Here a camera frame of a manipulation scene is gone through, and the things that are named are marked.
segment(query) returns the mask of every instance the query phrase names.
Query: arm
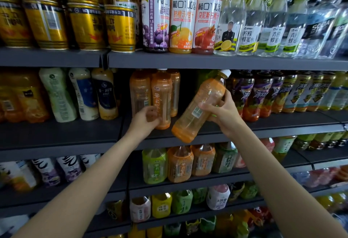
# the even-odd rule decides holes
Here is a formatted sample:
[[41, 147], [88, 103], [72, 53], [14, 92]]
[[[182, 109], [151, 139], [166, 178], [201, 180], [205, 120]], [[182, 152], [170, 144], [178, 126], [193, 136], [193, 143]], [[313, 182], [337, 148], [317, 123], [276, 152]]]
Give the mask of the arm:
[[347, 238], [342, 226], [276, 160], [238, 114], [226, 90], [220, 107], [200, 104], [216, 117], [221, 131], [236, 145], [261, 190], [279, 229], [287, 238]]
[[13, 238], [80, 238], [130, 153], [159, 124], [155, 107], [135, 115], [122, 139], [25, 224]]

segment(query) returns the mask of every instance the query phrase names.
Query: white bottle cap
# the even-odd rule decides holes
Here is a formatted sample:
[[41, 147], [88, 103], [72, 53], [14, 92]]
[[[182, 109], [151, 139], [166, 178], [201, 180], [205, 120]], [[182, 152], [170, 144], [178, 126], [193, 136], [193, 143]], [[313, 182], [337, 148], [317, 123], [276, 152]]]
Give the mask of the white bottle cap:
[[220, 72], [225, 74], [227, 77], [229, 77], [231, 74], [231, 70], [229, 70], [229, 69], [222, 69], [222, 70], [220, 70]]

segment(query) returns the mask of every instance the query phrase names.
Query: right hand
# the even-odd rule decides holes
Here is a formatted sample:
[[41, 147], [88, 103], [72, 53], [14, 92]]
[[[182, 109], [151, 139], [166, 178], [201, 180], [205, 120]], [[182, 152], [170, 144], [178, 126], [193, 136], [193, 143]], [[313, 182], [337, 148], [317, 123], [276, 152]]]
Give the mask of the right hand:
[[232, 140], [233, 131], [237, 127], [237, 124], [245, 124], [245, 122], [240, 117], [235, 103], [232, 100], [231, 93], [226, 89], [225, 91], [225, 101], [220, 101], [218, 107], [215, 107], [211, 104], [200, 103], [198, 104], [199, 108], [211, 112], [216, 115], [209, 116], [207, 121], [213, 121], [220, 126], [221, 131], [228, 138]]

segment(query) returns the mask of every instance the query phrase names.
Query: blue label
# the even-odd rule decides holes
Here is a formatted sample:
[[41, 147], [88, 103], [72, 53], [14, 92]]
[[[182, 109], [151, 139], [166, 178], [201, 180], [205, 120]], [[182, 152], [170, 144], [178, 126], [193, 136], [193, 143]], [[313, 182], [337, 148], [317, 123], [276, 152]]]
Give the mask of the blue label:
[[113, 109], [116, 107], [115, 95], [113, 93], [113, 84], [109, 81], [94, 79], [97, 88], [97, 94], [100, 105], [104, 109]]
[[77, 79], [77, 86], [79, 87], [84, 104], [87, 107], [94, 108], [97, 106], [97, 98], [93, 92], [92, 81], [90, 78]]

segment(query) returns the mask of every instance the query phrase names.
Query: orange juice bottle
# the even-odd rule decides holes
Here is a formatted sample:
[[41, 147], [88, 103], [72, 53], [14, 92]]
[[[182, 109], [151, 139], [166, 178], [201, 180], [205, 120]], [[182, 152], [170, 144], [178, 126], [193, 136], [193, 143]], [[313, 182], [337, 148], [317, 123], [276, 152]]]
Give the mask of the orange juice bottle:
[[210, 144], [191, 145], [190, 148], [194, 153], [192, 174], [194, 176], [206, 176], [213, 167], [215, 148]]
[[192, 173], [194, 154], [187, 146], [176, 146], [168, 149], [168, 179], [173, 183], [188, 180]]
[[166, 68], [160, 68], [152, 76], [152, 104], [156, 106], [158, 116], [162, 122], [156, 126], [158, 130], [165, 130], [171, 125], [171, 97], [173, 82]]
[[151, 105], [151, 81], [149, 74], [143, 69], [136, 69], [129, 80], [132, 114]]
[[201, 110], [198, 107], [200, 102], [212, 105], [222, 99], [226, 90], [226, 79], [230, 76], [228, 69], [220, 70], [214, 78], [204, 81], [194, 99], [186, 108], [184, 114], [176, 121], [172, 128], [172, 133], [184, 143], [190, 143], [196, 137], [199, 129], [211, 115], [210, 112]]
[[180, 72], [177, 69], [169, 69], [168, 73], [170, 73], [173, 81], [171, 117], [175, 117], [177, 115], [177, 109], [179, 107]]
[[30, 123], [44, 122], [50, 118], [42, 97], [43, 87], [37, 71], [18, 70], [8, 73], [7, 80], [17, 95], [24, 110], [25, 119]]
[[0, 75], [0, 107], [4, 111], [5, 119], [9, 122], [25, 121], [20, 102], [15, 93], [8, 86], [6, 73]]
[[169, 51], [189, 54], [192, 49], [197, 0], [171, 0]]

